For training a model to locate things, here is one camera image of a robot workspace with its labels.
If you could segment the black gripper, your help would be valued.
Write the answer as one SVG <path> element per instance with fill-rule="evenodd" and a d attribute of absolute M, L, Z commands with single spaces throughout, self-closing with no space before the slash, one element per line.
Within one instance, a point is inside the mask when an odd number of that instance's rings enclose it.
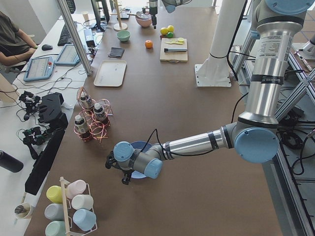
<path fill-rule="evenodd" d="M 123 173 L 124 177 L 122 178 L 122 184 L 129 184 L 133 170 L 123 170 Z"/>

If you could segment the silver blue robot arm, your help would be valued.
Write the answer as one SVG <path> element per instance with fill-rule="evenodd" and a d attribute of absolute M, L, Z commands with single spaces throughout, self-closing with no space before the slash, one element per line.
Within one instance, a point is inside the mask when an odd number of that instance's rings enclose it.
<path fill-rule="evenodd" d="M 311 0 L 261 0 L 254 3 L 252 25 L 260 35 L 246 107 L 234 123 L 218 130 L 136 149 L 119 142 L 107 156 L 106 168 L 124 173 L 128 184 L 133 172 L 157 178 L 164 160 L 199 156 L 220 148 L 234 148 L 245 160 L 264 163 L 278 151 L 275 117 L 288 55 L 294 35 L 303 27 Z"/>

